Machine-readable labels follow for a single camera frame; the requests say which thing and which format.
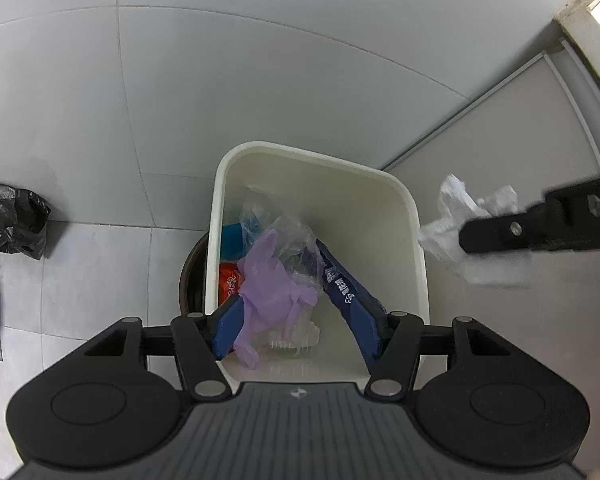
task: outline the bin rim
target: bin rim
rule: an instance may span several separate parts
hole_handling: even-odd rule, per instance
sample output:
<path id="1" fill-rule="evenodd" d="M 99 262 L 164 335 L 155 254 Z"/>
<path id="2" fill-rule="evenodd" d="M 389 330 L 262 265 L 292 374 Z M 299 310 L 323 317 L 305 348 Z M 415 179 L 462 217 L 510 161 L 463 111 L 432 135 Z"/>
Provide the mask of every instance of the bin rim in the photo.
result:
<path id="1" fill-rule="evenodd" d="M 179 303 L 180 314 L 185 316 L 186 314 L 190 314 L 193 312 L 192 307 L 189 303 L 189 298 L 191 297 L 190 291 L 190 280 L 191 274 L 193 273 L 193 269 L 195 268 L 197 261 L 200 257 L 204 257 L 205 259 L 205 270 L 206 270 L 206 251 L 209 244 L 209 233 L 206 232 L 202 235 L 198 241 L 196 241 L 193 249 L 190 250 L 187 259 L 182 266 L 182 271 L 180 272 L 180 278 L 177 285 L 177 302 Z M 204 275 L 202 283 L 199 286 L 204 286 Z"/>
<path id="2" fill-rule="evenodd" d="M 220 261 L 220 238 L 222 233 L 222 218 L 224 216 L 224 188 L 225 188 L 225 175 L 228 169 L 240 158 L 249 153 L 271 153 L 272 155 L 281 155 L 295 160 L 303 160 L 312 164 L 319 164 L 329 168 L 337 168 L 339 170 L 348 171 L 349 173 L 362 174 L 382 180 L 383 182 L 390 184 L 403 199 L 407 209 L 409 211 L 409 226 L 413 236 L 419 229 L 419 217 L 417 215 L 416 203 L 413 200 L 413 196 L 409 192 L 406 186 L 401 181 L 390 173 L 385 171 L 376 170 L 343 160 L 330 155 L 324 155 L 322 153 L 310 152 L 308 150 L 301 150 L 300 148 L 293 148 L 291 146 L 284 146 L 283 144 L 276 144 L 274 142 L 263 142 L 263 141 L 252 141 L 244 142 L 239 144 L 235 148 L 229 150 L 218 164 L 218 169 L 215 172 L 215 183 L 213 186 L 213 202 L 211 204 L 211 228 L 209 229 L 209 242 L 208 252 L 206 256 L 206 290 L 205 290 L 205 313 L 207 315 L 212 314 L 217 309 L 217 287 L 219 270 L 217 265 L 210 266 L 211 261 Z M 215 254 L 214 258 L 210 258 L 209 255 L 213 251 Z M 416 271 L 417 280 L 417 310 L 418 315 L 423 318 L 426 324 L 429 323 L 429 295 L 427 290 L 427 273 L 425 270 L 424 252 L 419 246 L 416 240 L 414 240 L 414 268 Z"/>

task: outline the trash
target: trash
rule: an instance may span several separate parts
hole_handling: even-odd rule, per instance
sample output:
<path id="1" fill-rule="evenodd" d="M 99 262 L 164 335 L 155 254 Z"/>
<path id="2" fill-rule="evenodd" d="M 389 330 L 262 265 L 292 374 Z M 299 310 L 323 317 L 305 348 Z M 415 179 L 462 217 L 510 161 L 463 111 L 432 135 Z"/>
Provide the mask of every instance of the trash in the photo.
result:
<path id="1" fill-rule="evenodd" d="M 304 283 L 310 285 L 296 282 L 302 281 L 299 280 L 302 275 L 299 272 L 288 273 L 282 261 L 274 256 L 279 238 L 275 229 L 264 231 L 251 245 L 247 255 L 238 261 L 238 269 L 244 276 L 239 292 L 244 301 L 244 323 L 233 348 L 240 361 L 251 369 L 259 361 L 259 353 L 252 345 L 251 336 L 273 327 L 276 330 L 283 327 L 280 330 L 281 339 L 289 341 L 295 335 L 301 338 L 296 344 L 304 340 L 308 343 L 307 332 L 311 329 L 298 329 L 296 324 L 302 310 L 318 302 L 318 291 L 311 286 L 312 279 L 305 276 L 308 280 L 304 280 Z M 302 320 L 311 323 L 309 317 L 310 311 L 308 316 L 302 316 Z M 280 340 L 276 337 L 273 336 L 273 339 L 279 344 Z"/>
<path id="2" fill-rule="evenodd" d="M 273 257 L 279 259 L 294 280 L 321 290 L 322 259 L 311 229 L 298 218 L 282 211 L 275 201 L 251 190 L 240 212 L 244 254 L 265 231 L 278 233 Z"/>
<path id="3" fill-rule="evenodd" d="M 0 184 L 0 252 L 39 260 L 46 247 L 51 208 L 38 194 Z"/>
<path id="4" fill-rule="evenodd" d="M 251 199 L 251 191 L 257 190 L 277 202 L 275 213 L 269 215 L 272 221 L 282 214 L 280 209 L 297 216 L 387 310 L 406 310 L 429 323 L 424 256 L 415 238 L 419 227 L 417 208 L 404 184 L 393 175 L 321 153 L 269 142 L 248 142 L 224 156 L 215 175 L 214 190 L 205 300 L 200 310 L 211 314 L 219 307 L 220 262 L 227 261 L 221 256 L 224 228 L 240 221 L 240 210 Z M 313 256 L 309 247 L 306 254 L 312 272 L 316 266 L 309 262 Z M 325 262 L 320 267 L 330 268 Z M 346 299 L 341 290 L 337 293 Z M 222 362 L 226 376 L 238 382 L 349 381 L 357 382 L 363 389 L 369 370 L 353 331 L 340 315 L 339 307 L 332 304 L 333 300 L 321 288 L 319 295 L 310 316 L 320 329 L 317 345 L 294 356 L 294 350 L 270 349 L 266 331 L 262 334 L 264 341 L 254 338 L 256 348 L 262 344 L 257 367 L 250 370 L 233 352 Z M 361 316 L 365 315 L 364 310 L 360 309 Z M 353 326 L 360 335 L 358 341 L 362 341 L 368 333 L 367 325 L 358 321 L 354 319 Z"/>
<path id="5" fill-rule="evenodd" d="M 372 370 L 384 348 L 382 339 L 387 338 L 387 311 L 382 303 L 336 260 L 321 240 L 317 240 L 317 245 L 324 262 L 324 292 L 349 325 L 366 367 Z"/>
<path id="6" fill-rule="evenodd" d="M 218 305 L 224 303 L 228 298 L 238 293 L 244 278 L 233 262 L 220 263 L 220 278 L 218 290 Z"/>
<path id="7" fill-rule="evenodd" d="M 312 308 L 305 307 L 298 314 L 295 325 L 288 335 L 282 327 L 269 330 L 269 347 L 283 350 L 295 350 L 297 355 L 304 348 L 311 348 L 320 341 L 320 329 L 311 321 Z"/>
<path id="8" fill-rule="evenodd" d="M 531 281 L 530 251 L 467 254 L 459 243 L 459 231 L 467 220 L 518 212 L 518 196 L 511 186 L 474 201 L 464 182 L 450 174 L 440 187 L 438 210 L 442 218 L 422 226 L 417 241 L 451 271 L 472 285 L 516 286 Z"/>
<path id="9" fill-rule="evenodd" d="M 244 247 L 242 246 L 242 226 L 240 224 L 223 225 L 220 243 L 220 260 L 222 262 L 237 262 L 244 254 Z"/>

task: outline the tile floor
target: tile floor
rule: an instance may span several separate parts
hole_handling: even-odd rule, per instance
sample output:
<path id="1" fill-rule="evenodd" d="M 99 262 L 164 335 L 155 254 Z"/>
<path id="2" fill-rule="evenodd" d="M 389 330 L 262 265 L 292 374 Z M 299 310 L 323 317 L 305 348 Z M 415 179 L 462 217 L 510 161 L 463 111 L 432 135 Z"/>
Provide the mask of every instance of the tile floor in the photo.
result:
<path id="1" fill-rule="evenodd" d="M 169 323 L 182 265 L 203 234 L 50 222 L 41 261 L 0 254 L 0 478 L 20 465 L 4 422 L 10 397 L 121 317 Z M 172 358 L 150 358 L 148 368 L 179 387 Z"/>

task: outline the logo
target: logo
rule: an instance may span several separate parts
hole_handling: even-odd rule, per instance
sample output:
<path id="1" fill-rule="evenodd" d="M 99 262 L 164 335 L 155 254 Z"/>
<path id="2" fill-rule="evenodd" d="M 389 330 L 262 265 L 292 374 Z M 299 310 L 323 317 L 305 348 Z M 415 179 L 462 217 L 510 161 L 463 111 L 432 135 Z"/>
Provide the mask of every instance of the logo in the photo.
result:
<path id="1" fill-rule="evenodd" d="M 330 267 L 327 270 L 325 270 L 324 275 L 327 278 L 327 283 L 330 283 L 337 278 L 337 276 L 339 275 L 339 272 L 337 272 L 336 267 L 333 266 L 333 267 Z"/>
<path id="2" fill-rule="evenodd" d="M 302 399 L 302 397 L 306 397 L 309 394 L 304 388 L 299 386 L 296 389 L 291 390 L 289 393 L 298 400 Z"/>

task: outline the clear plastic bag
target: clear plastic bag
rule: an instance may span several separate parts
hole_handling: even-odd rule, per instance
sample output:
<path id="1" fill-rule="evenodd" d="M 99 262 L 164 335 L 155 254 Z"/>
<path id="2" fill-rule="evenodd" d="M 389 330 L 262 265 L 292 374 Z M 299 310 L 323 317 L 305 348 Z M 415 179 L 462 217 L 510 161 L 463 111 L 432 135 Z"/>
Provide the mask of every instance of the clear plastic bag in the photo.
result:
<path id="1" fill-rule="evenodd" d="M 282 208 L 269 196 L 250 190 L 240 212 L 244 252 L 269 229 L 278 233 L 273 257 L 278 258 L 289 276 L 299 285 L 322 290 L 323 263 L 308 225 Z"/>
<path id="2" fill-rule="evenodd" d="M 238 267 L 252 270 L 251 276 L 245 271 L 245 286 L 244 290 L 241 289 L 245 299 L 245 324 L 234 348 L 240 360 L 254 368 L 259 360 L 258 351 L 266 348 L 294 349 L 297 353 L 318 343 L 320 329 L 310 318 L 322 291 L 323 263 L 311 229 L 283 212 L 267 195 L 254 191 L 248 193 L 240 214 L 240 224 L 247 256 L 238 262 Z M 248 264 L 252 248 L 254 253 L 251 253 L 252 261 Z M 273 267 L 279 264 L 284 267 L 281 275 L 273 271 Z M 250 278 L 255 281 L 269 279 L 270 287 L 266 281 L 255 286 L 253 281 L 247 283 Z M 272 304 L 280 305 L 280 310 L 272 312 Z"/>

